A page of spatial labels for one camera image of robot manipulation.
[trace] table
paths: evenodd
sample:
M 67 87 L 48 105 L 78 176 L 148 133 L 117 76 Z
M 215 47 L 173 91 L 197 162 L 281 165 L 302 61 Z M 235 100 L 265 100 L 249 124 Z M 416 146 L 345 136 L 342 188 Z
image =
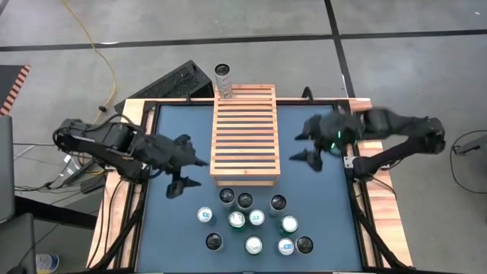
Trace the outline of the table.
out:
M 152 120 L 154 118 L 154 110 L 149 110 L 148 112 L 144 112 L 144 107 L 149 106 L 149 102 L 159 102 L 159 103 L 166 103 L 166 104 L 181 104 L 184 103 L 186 99 L 133 99 L 127 100 L 126 106 L 124 108 L 124 114 L 130 118 L 134 123 L 141 123 L 143 120 L 145 121 L 146 128 L 149 132 L 152 132 Z M 371 107 L 371 102 L 369 99 L 363 98 L 354 98 L 354 99 L 344 99 L 344 98 L 315 98 L 315 101 L 325 101 L 325 100 L 337 100 L 340 102 L 348 102 L 349 106 L 352 110 L 363 110 Z M 279 102 L 286 103 L 286 102 L 306 102 L 307 99 L 305 98 L 280 98 L 278 99 Z M 194 103 L 201 103 L 201 102 L 212 102 L 212 99 L 208 98 L 201 98 L 201 99 L 193 99 Z M 369 142 L 361 142 L 358 144 L 359 151 L 361 155 L 375 155 L 376 153 L 382 150 L 382 145 L 380 142 L 369 141 Z M 376 174 L 376 177 L 379 180 L 384 181 L 391 185 L 390 176 L 386 171 L 379 171 Z M 111 243 L 116 239 L 120 227 L 123 223 L 123 220 L 126 219 L 127 214 L 129 211 L 125 210 L 125 208 L 130 208 L 133 210 L 135 208 L 135 204 L 138 201 L 138 196 L 140 192 L 140 186 L 137 186 L 133 189 L 129 188 L 127 183 L 122 183 L 118 188 L 116 193 L 113 193 L 115 186 L 119 182 L 119 176 L 115 173 L 110 174 L 107 179 L 107 186 L 105 189 L 104 194 L 104 211 L 108 212 L 109 209 L 109 201 L 112 196 L 113 197 L 113 208 L 112 208 L 112 215 L 110 218 L 110 223 L 108 222 L 107 214 L 104 215 L 103 218 L 103 227 L 101 226 L 101 217 L 99 216 L 97 227 L 95 228 L 94 238 L 92 241 L 92 247 L 89 254 L 89 258 L 93 256 L 95 251 L 95 247 L 98 242 L 98 238 L 100 236 L 101 231 L 101 239 L 100 246 L 96 254 L 94 254 L 94 262 L 95 264 L 104 253 L 105 249 L 105 239 L 107 239 L 107 245 L 110 246 Z M 397 257 L 402 260 L 405 264 L 411 265 L 411 259 L 409 256 L 409 250 L 406 243 L 406 238 L 403 232 L 403 226 L 399 216 L 399 210 L 397 208 L 396 200 L 394 195 L 382 188 L 375 183 L 369 183 L 367 185 L 368 195 L 370 196 L 370 205 L 371 205 L 371 213 L 374 216 L 374 223 L 377 229 L 377 232 L 380 236 L 384 239 L 386 244 L 390 247 L 390 249 L 397 255 Z M 132 197 L 132 201 L 130 203 L 127 199 L 128 196 Z M 363 199 L 359 199 L 359 204 L 364 206 Z M 374 259 L 374 252 L 370 242 L 370 239 L 366 235 L 366 233 L 362 229 L 363 240 L 364 240 L 364 249 L 365 249 L 365 257 L 367 260 L 367 265 L 369 266 L 376 266 L 377 263 Z M 125 266 L 134 266 L 135 265 L 135 258 L 136 256 L 132 256 L 131 253 L 135 253 L 137 248 L 135 248 L 134 243 L 138 241 L 134 241 L 134 236 L 138 237 L 139 233 L 135 233 L 132 229 L 131 233 L 126 239 L 126 244 L 123 247 L 123 251 L 116 257 L 116 259 L 112 262 L 111 266 L 117 267 L 125 267 Z

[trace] floor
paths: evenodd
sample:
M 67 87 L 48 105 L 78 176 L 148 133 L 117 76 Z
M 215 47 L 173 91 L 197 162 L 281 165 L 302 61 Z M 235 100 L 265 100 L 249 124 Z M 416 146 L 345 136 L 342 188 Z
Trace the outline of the floor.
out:
M 0 62 L 32 65 L 11 111 L 14 140 L 51 142 L 64 118 L 91 121 L 110 95 L 110 73 L 61 1 L 2 3 Z M 374 105 L 400 114 L 438 117 L 448 147 L 462 133 L 485 128 L 487 119 L 480 112 L 487 108 L 487 2 L 482 0 L 68 3 L 95 42 L 119 42 L 119 47 L 101 50 L 116 73 L 115 102 L 192 59 L 211 78 L 215 65 L 227 63 L 234 83 L 275 84 L 280 97 L 296 97 L 309 86 L 317 97 L 370 97 Z M 262 38 L 252 43 L 225 39 L 254 36 Z M 72 44 L 77 49 L 65 49 Z M 395 137 L 384 144 L 400 141 Z M 30 159 L 15 161 L 17 185 L 39 186 L 64 165 L 64 155 L 54 148 L 37 147 L 24 156 Z M 487 190 L 481 152 L 454 157 L 454 165 L 463 184 Z M 487 197 L 454 183 L 448 149 L 406 159 L 392 178 L 415 266 L 484 273 Z M 44 202 L 64 197 L 24 195 Z M 89 207 L 99 196 L 74 196 L 59 205 L 73 201 Z M 79 232 L 84 234 L 79 237 L 78 231 L 65 229 L 71 228 L 56 230 L 38 252 L 63 253 L 64 269 L 80 270 L 90 232 Z

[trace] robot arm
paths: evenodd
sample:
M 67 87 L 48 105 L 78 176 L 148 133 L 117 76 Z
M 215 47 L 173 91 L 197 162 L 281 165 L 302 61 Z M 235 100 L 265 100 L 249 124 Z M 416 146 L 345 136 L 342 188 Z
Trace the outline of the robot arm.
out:
M 143 183 L 162 172 L 171 174 L 172 182 L 166 192 L 170 199 L 181 195 L 185 187 L 201 186 L 188 177 L 181 177 L 181 167 L 208 165 L 196 157 L 188 135 L 174 140 L 163 135 L 146 135 L 140 126 L 111 123 L 115 116 L 100 125 L 66 119 L 53 133 L 53 141 L 68 154 L 87 153 L 101 165 L 115 167 L 123 179 L 133 183 Z M 157 173 L 151 176 L 149 167 Z
M 386 139 L 391 135 L 404 135 L 408 139 L 378 155 L 353 158 L 349 166 L 353 167 L 355 178 L 375 174 L 380 167 L 416 153 L 438 154 L 445 146 L 444 128 L 440 120 L 399 116 L 388 109 L 372 108 L 353 116 L 335 112 L 328 116 L 311 117 L 295 139 L 312 139 L 314 150 L 304 150 L 291 156 L 291 159 L 306 161 L 315 171 L 321 171 L 321 151 L 340 155 L 347 145 L 357 141 Z

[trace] wooden crate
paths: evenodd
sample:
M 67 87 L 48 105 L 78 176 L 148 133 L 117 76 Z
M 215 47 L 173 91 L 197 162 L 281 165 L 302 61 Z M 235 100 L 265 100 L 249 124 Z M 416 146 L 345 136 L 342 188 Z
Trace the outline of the wooden crate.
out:
M 281 174 L 274 85 L 215 89 L 210 175 L 218 186 L 273 186 Z

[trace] blue tabletop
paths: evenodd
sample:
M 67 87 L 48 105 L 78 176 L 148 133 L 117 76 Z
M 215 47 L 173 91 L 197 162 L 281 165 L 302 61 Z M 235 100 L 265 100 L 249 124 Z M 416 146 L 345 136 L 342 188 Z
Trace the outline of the blue tabletop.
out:
M 278 106 L 281 179 L 274 187 L 236 186 L 238 195 L 250 193 L 254 208 L 265 213 L 269 199 L 282 194 L 288 201 L 286 214 L 298 219 L 299 228 L 291 236 L 308 236 L 314 250 L 308 255 L 282 256 L 276 251 L 280 239 L 279 220 L 266 216 L 261 228 L 249 226 L 232 231 L 228 211 L 218 200 L 220 187 L 209 176 L 208 167 L 185 167 L 203 186 L 186 189 L 176 199 L 167 199 L 169 176 L 161 175 L 149 182 L 142 238 L 138 252 L 138 272 L 309 272 L 326 270 L 361 270 L 358 244 L 350 209 L 343 163 L 340 158 L 323 155 L 323 171 L 315 173 L 305 163 L 289 161 L 289 156 L 312 149 L 312 142 L 298 142 L 294 137 L 303 123 L 315 113 L 332 111 L 327 106 Z M 196 154 L 210 162 L 213 107 L 163 106 L 158 133 L 171 138 L 186 133 L 192 137 Z M 217 218 L 214 226 L 196 218 L 202 206 L 210 207 Z M 221 251 L 206 248 L 205 238 L 218 232 L 224 238 Z M 259 256 L 248 255 L 244 243 L 251 235 L 263 241 Z

